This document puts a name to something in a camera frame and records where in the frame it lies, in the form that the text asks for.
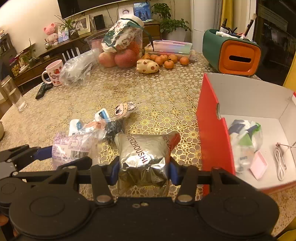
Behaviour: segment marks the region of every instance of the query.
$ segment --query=white flower pot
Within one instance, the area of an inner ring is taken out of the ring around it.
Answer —
[[[177,30],[170,32],[169,34],[167,32],[165,32],[163,39],[184,42],[185,35],[186,35],[185,29],[177,28]]]

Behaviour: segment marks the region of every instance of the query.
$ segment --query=pen holder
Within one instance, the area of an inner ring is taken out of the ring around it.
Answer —
[[[216,35],[208,29],[203,37],[202,53],[207,61],[223,74],[252,76],[260,62],[261,48],[247,39],[234,39]]]

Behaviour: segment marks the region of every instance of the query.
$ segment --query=foil bag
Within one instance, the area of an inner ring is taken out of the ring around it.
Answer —
[[[118,133],[115,143],[120,158],[119,194],[134,185],[152,185],[160,188],[159,195],[167,195],[170,154],[179,141],[180,134],[177,131],[164,135]]]

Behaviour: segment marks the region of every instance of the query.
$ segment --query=pink teddy bear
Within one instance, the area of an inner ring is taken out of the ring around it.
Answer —
[[[52,45],[58,44],[58,34],[55,33],[55,24],[52,23],[48,25],[46,28],[43,29],[43,31],[48,35],[47,41],[49,41]]]

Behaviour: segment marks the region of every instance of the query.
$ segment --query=pink card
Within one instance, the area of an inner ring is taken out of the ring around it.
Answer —
[[[253,173],[254,177],[258,180],[260,179],[263,174],[265,173],[266,169],[268,167],[267,162],[265,161],[263,155],[260,151],[257,151],[255,153],[253,162],[250,166],[250,170]]]

